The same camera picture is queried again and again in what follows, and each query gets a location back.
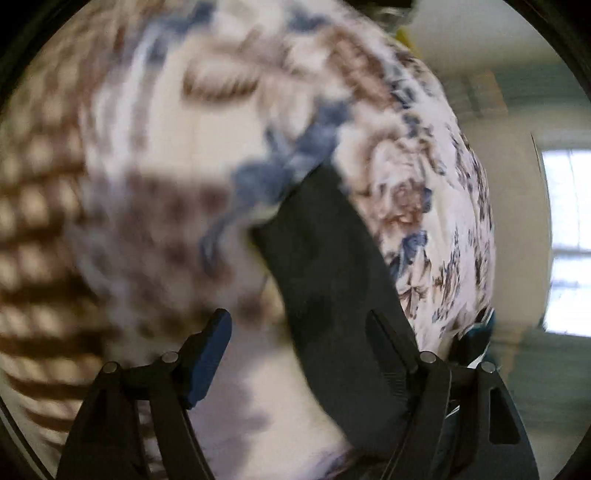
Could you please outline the black small garment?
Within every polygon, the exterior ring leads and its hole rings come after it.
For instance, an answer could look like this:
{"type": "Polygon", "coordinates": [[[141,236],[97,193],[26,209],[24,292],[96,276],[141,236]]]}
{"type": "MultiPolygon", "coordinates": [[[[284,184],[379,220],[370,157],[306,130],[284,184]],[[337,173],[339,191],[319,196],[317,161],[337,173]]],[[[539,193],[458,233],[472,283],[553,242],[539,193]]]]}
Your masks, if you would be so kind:
{"type": "Polygon", "coordinates": [[[253,231],[311,392],[353,448],[389,457],[408,424],[415,334],[365,223],[329,167],[253,231]]]}

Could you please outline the dark green folded blanket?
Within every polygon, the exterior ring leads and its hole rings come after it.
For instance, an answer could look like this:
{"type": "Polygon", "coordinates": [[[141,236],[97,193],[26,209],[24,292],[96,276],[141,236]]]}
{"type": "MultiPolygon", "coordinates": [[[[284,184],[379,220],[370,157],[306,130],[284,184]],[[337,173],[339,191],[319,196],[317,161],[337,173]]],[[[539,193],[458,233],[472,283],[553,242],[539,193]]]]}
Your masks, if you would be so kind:
{"type": "Polygon", "coordinates": [[[482,310],[477,321],[462,335],[457,335],[449,351],[448,360],[463,367],[473,368],[486,355],[494,333],[496,313],[493,308],[482,310]]]}

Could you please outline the window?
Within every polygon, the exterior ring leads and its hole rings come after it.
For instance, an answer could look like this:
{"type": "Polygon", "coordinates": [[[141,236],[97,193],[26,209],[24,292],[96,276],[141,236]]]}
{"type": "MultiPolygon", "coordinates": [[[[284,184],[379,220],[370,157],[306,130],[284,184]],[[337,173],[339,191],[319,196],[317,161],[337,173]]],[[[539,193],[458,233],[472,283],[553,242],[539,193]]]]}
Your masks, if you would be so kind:
{"type": "Polygon", "coordinates": [[[590,336],[590,143],[536,140],[550,223],[549,291],[542,327],[590,336]]]}

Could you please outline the floral bed sheet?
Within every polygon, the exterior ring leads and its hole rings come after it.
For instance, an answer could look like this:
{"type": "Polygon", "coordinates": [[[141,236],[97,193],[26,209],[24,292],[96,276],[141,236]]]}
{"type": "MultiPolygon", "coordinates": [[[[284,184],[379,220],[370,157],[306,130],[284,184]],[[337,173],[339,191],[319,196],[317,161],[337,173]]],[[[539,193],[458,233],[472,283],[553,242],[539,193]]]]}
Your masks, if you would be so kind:
{"type": "Polygon", "coordinates": [[[101,365],[235,332],[190,414],[220,479],[332,479],[360,452],[308,390],[249,238],[320,165],[418,346],[491,307],[486,172],[438,78],[342,1],[92,1],[1,114],[1,390],[55,469],[101,365]]]}

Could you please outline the grey green curtain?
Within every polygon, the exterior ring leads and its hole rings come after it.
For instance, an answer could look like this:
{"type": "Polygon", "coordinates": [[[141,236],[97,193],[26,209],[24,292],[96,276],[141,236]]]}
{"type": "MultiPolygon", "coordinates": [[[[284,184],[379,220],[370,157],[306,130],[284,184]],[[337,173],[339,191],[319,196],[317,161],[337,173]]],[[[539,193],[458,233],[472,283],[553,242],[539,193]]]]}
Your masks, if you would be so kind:
{"type": "Polygon", "coordinates": [[[508,376],[522,411],[590,413],[590,336],[542,327],[550,273],[550,223],[536,140],[570,136],[590,143],[590,101],[562,64],[496,74],[508,109],[490,173],[498,215],[499,307],[518,334],[508,376]]]}

